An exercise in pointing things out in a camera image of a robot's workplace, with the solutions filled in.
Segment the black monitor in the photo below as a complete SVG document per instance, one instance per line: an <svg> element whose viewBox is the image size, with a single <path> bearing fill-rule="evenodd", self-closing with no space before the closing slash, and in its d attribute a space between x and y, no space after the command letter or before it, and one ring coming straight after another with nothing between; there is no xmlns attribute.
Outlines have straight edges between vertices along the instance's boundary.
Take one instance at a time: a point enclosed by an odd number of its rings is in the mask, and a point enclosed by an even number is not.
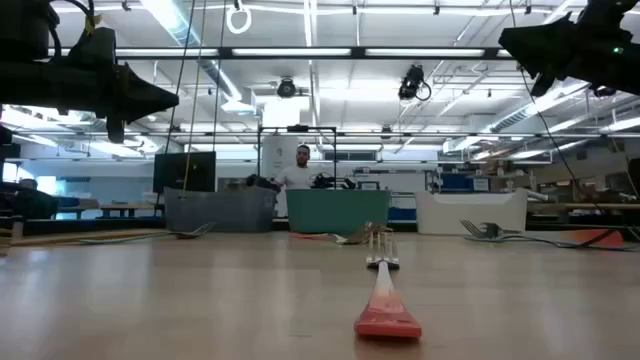
<svg viewBox="0 0 640 360"><path fill-rule="evenodd" d="M216 187L216 153L191 152L157 154L154 158L153 192L165 188L214 192Z"/></svg>

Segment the orange-handled silver fork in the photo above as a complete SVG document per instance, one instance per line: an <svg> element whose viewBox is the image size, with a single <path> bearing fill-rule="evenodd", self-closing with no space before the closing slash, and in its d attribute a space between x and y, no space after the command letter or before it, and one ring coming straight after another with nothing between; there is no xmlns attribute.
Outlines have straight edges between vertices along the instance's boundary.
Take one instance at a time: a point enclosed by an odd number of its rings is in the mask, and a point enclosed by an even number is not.
<svg viewBox="0 0 640 360"><path fill-rule="evenodd" d="M561 232L561 235L564 235L564 238L561 239L560 237L527 235L525 232L503 229L495 223L482 223L481 227L472 233L475 240L491 243L536 242L565 249L627 251L627 248L624 247L622 234L613 229L564 231Z"/></svg>
<svg viewBox="0 0 640 360"><path fill-rule="evenodd" d="M354 323L360 337L386 337L417 340L422 327L407 310L391 277L400 268L397 247L388 230L373 231L368 239L366 267L375 272L369 300Z"/></svg>
<svg viewBox="0 0 640 360"><path fill-rule="evenodd" d="M372 222L365 223L362 227L350 234L337 234L337 233L318 233L318 234L304 234L290 232L289 236L296 239L309 239L309 240L321 240L321 241L333 241L338 245L361 245L368 244L371 238L376 238L378 235L391 235L394 230L386 225L375 224Z"/></svg>

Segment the blue storage box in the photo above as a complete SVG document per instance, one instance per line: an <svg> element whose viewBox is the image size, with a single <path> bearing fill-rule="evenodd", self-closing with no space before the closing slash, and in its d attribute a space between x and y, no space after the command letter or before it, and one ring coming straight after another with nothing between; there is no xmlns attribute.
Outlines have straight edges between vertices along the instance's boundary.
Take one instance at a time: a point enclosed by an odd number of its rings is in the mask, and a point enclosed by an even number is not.
<svg viewBox="0 0 640 360"><path fill-rule="evenodd" d="M490 179L465 173L442 173L440 191L443 193L485 193L491 191Z"/></svg>

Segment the gold fork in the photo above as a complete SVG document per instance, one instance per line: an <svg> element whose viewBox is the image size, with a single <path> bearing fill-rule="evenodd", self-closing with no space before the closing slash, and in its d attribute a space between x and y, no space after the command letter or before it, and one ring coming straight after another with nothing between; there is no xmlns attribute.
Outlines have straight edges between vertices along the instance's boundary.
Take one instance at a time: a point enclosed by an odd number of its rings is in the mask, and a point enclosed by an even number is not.
<svg viewBox="0 0 640 360"><path fill-rule="evenodd" d="M169 231L149 233L144 235L125 236L111 239L81 239L78 241L80 245L107 245L107 244L121 244L138 240L148 240L155 238L162 238L167 236L173 236L177 239L195 239L209 233L215 226L214 222L206 223L195 230L189 232Z"/></svg>
<svg viewBox="0 0 640 360"><path fill-rule="evenodd" d="M166 231L142 231L142 232L99 232L99 233L78 233L62 234L48 237L24 238L22 240L12 240L12 247L29 246L50 246L58 244L79 243L81 241L107 241L129 239L134 237L148 237L155 235L166 235Z"/></svg>

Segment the black overhead frame bar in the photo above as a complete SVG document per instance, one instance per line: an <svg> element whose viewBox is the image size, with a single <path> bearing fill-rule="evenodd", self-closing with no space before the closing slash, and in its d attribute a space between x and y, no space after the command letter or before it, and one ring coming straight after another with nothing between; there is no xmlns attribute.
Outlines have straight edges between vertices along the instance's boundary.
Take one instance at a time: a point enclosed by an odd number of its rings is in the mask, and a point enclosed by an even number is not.
<svg viewBox="0 0 640 360"><path fill-rule="evenodd" d="M285 48L285 47L260 47L260 48ZM317 60L317 59L352 59L352 60L362 60L362 59L370 59L370 60L388 60L388 59L405 59L405 60L489 60L489 61L508 61L513 58L511 55L504 49L497 47L486 47L486 48L474 48L474 47L419 47L418 49L435 49L435 48L445 48L445 49L483 49L484 54L482 56L475 57L424 57L424 56L403 56L403 57L389 57L389 56L367 56L365 54L365 50L369 48L379 49L379 48L391 48L391 49L400 49L402 47L291 47L291 48L348 48L351 50L350 56L329 56L329 57L264 57L264 56L234 56L232 54L232 49L234 47L202 47L202 49L217 49L219 55L214 56L171 56L171 57L147 57L147 56L135 56L135 57L119 57L116 55L118 59L122 60L196 60L196 59L205 59L205 60L220 60L220 59L302 59L302 60Z"/></svg>

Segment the person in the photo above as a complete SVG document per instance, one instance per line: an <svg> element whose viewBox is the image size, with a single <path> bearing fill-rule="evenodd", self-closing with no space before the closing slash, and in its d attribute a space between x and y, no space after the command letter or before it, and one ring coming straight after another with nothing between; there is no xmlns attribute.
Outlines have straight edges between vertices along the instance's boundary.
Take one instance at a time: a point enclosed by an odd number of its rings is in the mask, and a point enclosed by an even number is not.
<svg viewBox="0 0 640 360"><path fill-rule="evenodd" d="M287 190L311 189L315 173L308 166L309 159L310 148L307 145L299 145L296 149L295 164L284 168L273 183Z"/></svg>
<svg viewBox="0 0 640 360"><path fill-rule="evenodd" d="M34 179L0 185L0 216L21 216L28 220L50 219L58 210L53 196L37 189Z"/></svg>

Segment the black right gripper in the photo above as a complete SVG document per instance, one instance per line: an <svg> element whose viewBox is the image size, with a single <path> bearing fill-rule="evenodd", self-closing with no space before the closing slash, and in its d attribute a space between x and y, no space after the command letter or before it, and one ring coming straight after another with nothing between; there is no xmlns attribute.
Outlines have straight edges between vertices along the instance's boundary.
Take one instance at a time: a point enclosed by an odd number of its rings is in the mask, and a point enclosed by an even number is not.
<svg viewBox="0 0 640 360"><path fill-rule="evenodd" d="M535 97L544 95L556 80L567 77L587 82L599 96L603 83L596 79L595 72L602 40L603 32L580 29L567 13L542 25L506 28L498 42L535 79Z"/></svg>

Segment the white led light strip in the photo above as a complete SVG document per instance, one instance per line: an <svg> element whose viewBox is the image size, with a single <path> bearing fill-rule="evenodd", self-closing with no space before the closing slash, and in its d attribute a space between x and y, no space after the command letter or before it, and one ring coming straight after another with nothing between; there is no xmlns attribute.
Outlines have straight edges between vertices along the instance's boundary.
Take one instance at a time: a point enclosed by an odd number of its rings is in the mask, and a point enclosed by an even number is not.
<svg viewBox="0 0 640 360"><path fill-rule="evenodd" d="M329 57L350 56L348 48L234 48L234 56L264 56L264 57Z"/></svg>
<svg viewBox="0 0 640 360"><path fill-rule="evenodd" d="M389 57L403 57L403 56L424 56L424 57L475 57L482 56L484 54L483 49L418 49L418 48L369 48L365 50L367 56L389 56Z"/></svg>
<svg viewBox="0 0 640 360"><path fill-rule="evenodd" d="M199 48L118 48L116 55L119 57L135 57L135 56L147 56L147 57L171 57L171 56L218 56L217 49L202 49Z"/></svg>

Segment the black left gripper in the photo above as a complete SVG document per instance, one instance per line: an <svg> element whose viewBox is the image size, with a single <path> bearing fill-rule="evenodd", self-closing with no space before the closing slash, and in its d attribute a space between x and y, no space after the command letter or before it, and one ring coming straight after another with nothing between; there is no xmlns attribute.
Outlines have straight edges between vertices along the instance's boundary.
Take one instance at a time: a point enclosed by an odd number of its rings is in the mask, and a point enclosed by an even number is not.
<svg viewBox="0 0 640 360"><path fill-rule="evenodd" d="M91 111L106 120L110 142L124 142L125 123L165 111L179 104L179 96L140 78L127 64L105 67L88 73L85 80L93 84L80 85L71 93L67 107Z"/></svg>

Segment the white plastic bin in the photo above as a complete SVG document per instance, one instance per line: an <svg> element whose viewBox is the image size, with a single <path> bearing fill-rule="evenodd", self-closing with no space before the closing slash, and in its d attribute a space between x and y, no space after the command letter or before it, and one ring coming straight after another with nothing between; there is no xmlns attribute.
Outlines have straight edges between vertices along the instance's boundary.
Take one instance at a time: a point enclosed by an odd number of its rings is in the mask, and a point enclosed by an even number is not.
<svg viewBox="0 0 640 360"><path fill-rule="evenodd" d="M527 192L432 194L415 192L416 223L422 235L465 235L461 221L474 225L495 223L503 229L524 231Z"/></svg>

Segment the white column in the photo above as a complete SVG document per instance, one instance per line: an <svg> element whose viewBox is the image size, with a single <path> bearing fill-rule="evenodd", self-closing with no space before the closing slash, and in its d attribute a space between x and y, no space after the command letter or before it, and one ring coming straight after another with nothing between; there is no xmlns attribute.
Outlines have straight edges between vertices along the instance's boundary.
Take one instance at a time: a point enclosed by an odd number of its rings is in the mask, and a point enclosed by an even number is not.
<svg viewBox="0 0 640 360"><path fill-rule="evenodd" d="M296 164L298 138L269 135L261 143L261 176L276 178L285 168Z"/></svg>

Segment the grey plastic bin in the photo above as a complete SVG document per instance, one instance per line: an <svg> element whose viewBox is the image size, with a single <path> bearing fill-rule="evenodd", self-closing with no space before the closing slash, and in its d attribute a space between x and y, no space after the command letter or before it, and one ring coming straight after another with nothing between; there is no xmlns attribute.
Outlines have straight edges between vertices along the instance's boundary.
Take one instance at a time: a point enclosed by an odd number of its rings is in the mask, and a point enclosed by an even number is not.
<svg viewBox="0 0 640 360"><path fill-rule="evenodd" d="M220 192L164 189L169 230L192 232L212 224L212 232L257 233L272 229L277 193L260 187Z"/></svg>

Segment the teal plastic bin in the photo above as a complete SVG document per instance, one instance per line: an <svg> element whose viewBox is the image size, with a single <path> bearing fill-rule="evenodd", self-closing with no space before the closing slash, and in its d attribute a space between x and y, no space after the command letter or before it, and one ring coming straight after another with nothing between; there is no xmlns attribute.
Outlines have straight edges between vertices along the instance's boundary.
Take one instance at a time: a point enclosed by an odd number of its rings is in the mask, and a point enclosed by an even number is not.
<svg viewBox="0 0 640 360"><path fill-rule="evenodd" d="M385 225L391 193L384 190L286 191L289 228L297 233L351 234L365 224Z"/></svg>

